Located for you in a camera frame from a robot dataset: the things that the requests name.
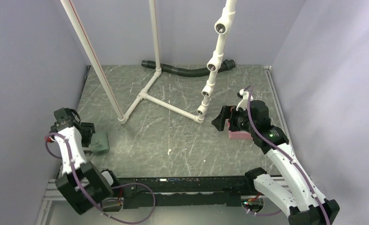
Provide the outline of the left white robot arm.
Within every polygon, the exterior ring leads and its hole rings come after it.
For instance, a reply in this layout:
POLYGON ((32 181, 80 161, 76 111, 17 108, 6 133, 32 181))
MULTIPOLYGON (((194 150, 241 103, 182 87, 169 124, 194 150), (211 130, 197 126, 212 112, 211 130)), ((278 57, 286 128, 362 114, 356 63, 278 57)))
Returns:
POLYGON ((55 181, 56 188, 79 214, 99 205, 107 197, 116 196, 121 185, 112 172, 99 171, 86 159, 85 148, 89 147, 96 134, 93 123, 82 122, 77 111, 60 108, 54 112, 56 121, 45 137, 46 143, 56 142, 62 159, 61 178, 55 181))

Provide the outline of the white PVC pipe frame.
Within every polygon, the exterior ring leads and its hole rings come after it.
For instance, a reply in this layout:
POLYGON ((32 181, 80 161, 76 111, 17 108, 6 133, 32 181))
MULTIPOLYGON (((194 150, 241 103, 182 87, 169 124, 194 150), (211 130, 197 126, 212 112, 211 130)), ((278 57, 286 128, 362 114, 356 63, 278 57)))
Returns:
POLYGON ((233 20, 236 14, 236 1, 228 0, 225 3, 224 8, 222 9, 222 13, 220 18, 214 25, 215 32, 218 34, 218 39, 216 43, 215 50, 213 51, 213 55, 209 62, 207 63, 207 69, 209 71, 209 77, 207 79, 205 87, 202 89, 201 94, 203 96, 203 100, 201 101, 200 106, 196 110, 196 114, 192 114, 183 109, 175 107, 169 103, 166 103, 162 100, 159 100, 151 95, 149 95, 148 91, 155 83, 155 81, 162 74, 162 66, 160 62, 160 51, 159 51, 159 41, 158 41, 158 30, 157 30, 157 17, 156 17, 156 8, 155 1, 150 0, 149 11, 151 18, 151 27, 153 34, 153 47, 154 47, 154 55, 155 55, 155 72, 153 73, 152 78, 148 81, 146 86, 141 89, 141 91, 136 96, 134 102, 130 105, 126 112, 122 111, 119 107, 119 104, 113 94, 111 86, 107 81, 107 77, 102 69, 102 66, 98 60, 96 52, 91 44, 91 41, 86 33, 86 30, 81 22, 80 16, 76 11, 75 5, 71 0, 63 0, 61 1, 61 5, 63 6, 66 15, 68 16, 70 23, 72 24, 75 33, 91 63, 91 66, 94 68, 96 75, 113 107, 114 112, 117 115, 118 121, 121 124, 125 124, 129 119, 130 115, 137 107, 137 105, 142 100, 149 100, 157 105, 160 105, 168 110, 171 110, 175 113, 178 113, 186 118, 195 121, 196 123, 202 124, 205 119, 205 115, 208 110, 210 98, 214 91, 215 80, 218 74, 218 70, 222 65, 223 56, 224 56, 224 47, 226 44, 227 36, 230 33, 233 20))

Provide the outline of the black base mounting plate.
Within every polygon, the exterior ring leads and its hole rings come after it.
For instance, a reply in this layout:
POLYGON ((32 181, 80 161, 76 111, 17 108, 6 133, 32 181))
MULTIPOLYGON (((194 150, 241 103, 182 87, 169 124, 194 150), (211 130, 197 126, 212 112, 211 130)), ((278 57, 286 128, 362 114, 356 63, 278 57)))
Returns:
POLYGON ((119 178, 111 170, 102 174, 112 178, 113 196, 124 209, 164 206, 224 205, 239 207, 258 191, 243 175, 204 177, 119 178))

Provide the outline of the pink plastic card tray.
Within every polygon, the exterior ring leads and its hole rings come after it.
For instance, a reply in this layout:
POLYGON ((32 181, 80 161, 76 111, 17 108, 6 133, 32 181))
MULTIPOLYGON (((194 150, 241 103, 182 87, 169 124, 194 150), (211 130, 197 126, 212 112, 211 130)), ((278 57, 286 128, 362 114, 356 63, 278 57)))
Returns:
POLYGON ((245 131, 229 131, 229 139, 233 140, 252 140, 250 133, 245 131))

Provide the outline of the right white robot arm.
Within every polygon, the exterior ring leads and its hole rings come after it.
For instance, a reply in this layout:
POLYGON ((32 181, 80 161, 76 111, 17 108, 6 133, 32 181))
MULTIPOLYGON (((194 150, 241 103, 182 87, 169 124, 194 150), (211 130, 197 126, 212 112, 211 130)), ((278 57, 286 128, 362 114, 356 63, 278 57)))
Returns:
POLYGON ((223 131, 244 131, 279 170, 288 189, 278 184, 262 168, 245 173, 244 189, 261 193, 273 202, 291 225, 331 225, 339 210, 336 200, 329 200, 313 183, 296 158, 288 137, 271 122, 269 109, 260 100, 248 101, 245 109, 224 105, 212 125, 223 131))

